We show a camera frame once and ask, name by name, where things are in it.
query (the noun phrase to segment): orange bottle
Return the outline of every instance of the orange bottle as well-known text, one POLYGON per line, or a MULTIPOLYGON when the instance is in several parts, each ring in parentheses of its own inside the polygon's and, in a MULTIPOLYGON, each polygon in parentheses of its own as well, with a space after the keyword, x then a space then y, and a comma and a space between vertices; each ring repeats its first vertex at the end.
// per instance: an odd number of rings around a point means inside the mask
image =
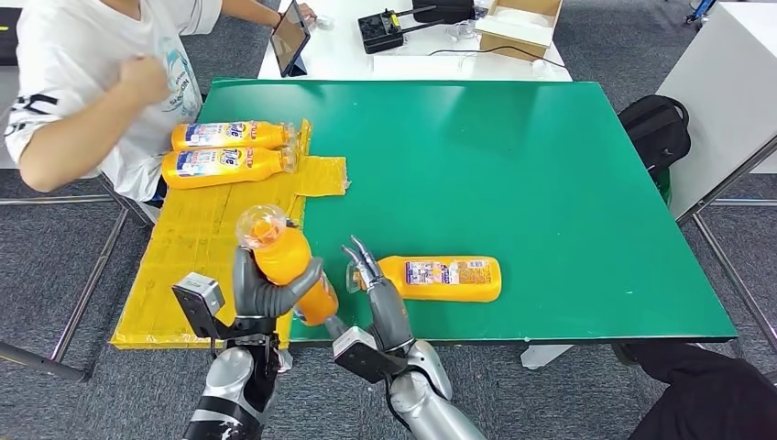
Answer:
MULTIPOLYGON (((299 229, 287 227, 287 221, 277 206, 254 206, 240 215, 235 227, 237 241, 254 250, 259 268, 278 285, 299 277, 312 257, 308 240, 299 229)), ((322 274, 294 306, 294 313, 306 325, 321 325, 337 313, 337 306, 337 295, 322 274)))
POLYGON ((181 124, 173 128, 170 143, 175 151, 232 147, 276 149, 296 136, 293 124, 257 121, 181 124))
MULTIPOLYGON (((378 265, 406 300, 488 303, 502 290, 499 263, 491 257, 386 257, 378 265)), ((349 292, 365 289, 353 263, 345 285, 349 292)))
POLYGON ((297 170, 297 154, 294 147, 279 151, 263 148, 173 151, 162 158, 162 176, 176 190, 258 182, 281 171, 297 170))

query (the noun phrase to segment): robot finger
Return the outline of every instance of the robot finger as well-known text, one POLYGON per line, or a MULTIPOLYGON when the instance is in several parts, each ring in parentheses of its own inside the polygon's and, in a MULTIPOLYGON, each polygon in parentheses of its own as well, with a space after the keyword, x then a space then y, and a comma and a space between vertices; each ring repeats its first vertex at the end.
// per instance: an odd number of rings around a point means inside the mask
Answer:
POLYGON ((361 240, 356 238, 356 236, 351 236, 351 241, 359 249, 359 253, 362 254, 362 257, 364 258, 365 263, 367 264, 369 269, 372 270, 372 273, 374 273, 377 278, 383 278, 383 270, 380 269, 378 262, 375 261, 375 257, 372 256, 372 252, 370 252, 369 249, 367 249, 367 247, 364 246, 364 243, 362 243, 361 240))
POLYGON ((377 279, 375 274, 370 270, 369 266, 365 263, 364 258, 359 255, 358 252, 351 249, 348 246, 343 245, 343 252, 354 262, 354 265, 362 275, 362 280, 367 286, 371 286, 377 279))

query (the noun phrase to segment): green table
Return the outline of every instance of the green table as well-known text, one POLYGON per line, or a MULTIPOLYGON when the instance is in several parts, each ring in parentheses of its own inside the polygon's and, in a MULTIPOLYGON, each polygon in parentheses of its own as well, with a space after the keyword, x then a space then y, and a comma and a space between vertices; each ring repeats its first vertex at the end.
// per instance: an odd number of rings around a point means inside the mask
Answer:
MULTIPOLYGON (((309 199, 305 235, 339 293, 340 245, 377 258, 489 255, 490 303, 407 301, 418 337, 540 344, 736 331, 601 88, 589 82, 220 81, 201 121, 313 123, 311 152, 347 157, 345 197, 309 199)), ((293 341, 328 339, 295 321, 293 341)))

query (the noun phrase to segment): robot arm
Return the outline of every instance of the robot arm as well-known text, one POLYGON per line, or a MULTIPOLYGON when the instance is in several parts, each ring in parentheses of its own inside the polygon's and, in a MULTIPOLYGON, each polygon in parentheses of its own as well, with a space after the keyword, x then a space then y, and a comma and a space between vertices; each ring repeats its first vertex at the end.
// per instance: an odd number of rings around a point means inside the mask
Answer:
POLYGON ((321 259, 314 258, 299 278, 276 286, 259 273, 250 251, 239 248, 232 277, 236 317, 230 326, 215 318, 224 306, 215 280, 190 273, 173 286, 194 334, 224 340, 227 347, 208 371, 184 439, 261 438, 276 396, 276 319, 321 278, 321 266, 321 259))
POLYGON ((383 276, 367 248, 343 246, 367 286, 373 325, 369 333, 351 327, 334 342, 335 363, 375 383, 386 381, 392 414, 418 440, 485 440, 480 430, 450 402, 453 389, 440 358, 416 339, 404 302, 383 276))

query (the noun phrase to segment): yellow packing tape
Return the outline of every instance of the yellow packing tape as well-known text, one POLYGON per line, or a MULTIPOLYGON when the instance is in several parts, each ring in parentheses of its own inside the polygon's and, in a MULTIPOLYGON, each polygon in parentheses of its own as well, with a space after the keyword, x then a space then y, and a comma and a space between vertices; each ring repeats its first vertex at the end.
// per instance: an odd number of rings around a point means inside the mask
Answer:
MULTIPOLYGON (((302 124, 300 167, 265 181, 170 190, 111 344, 118 348, 208 347, 192 333, 170 287, 189 272, 219 281, 226 305, 217 315, 235 318, 232 260, 235 221, 248 207, 275 204, 302 225, 305 197, 344 195, 345 158, 308 156, 310 126, 302 124)), ((281 347, 288 344, 290 315, 279 320, 281 347)))

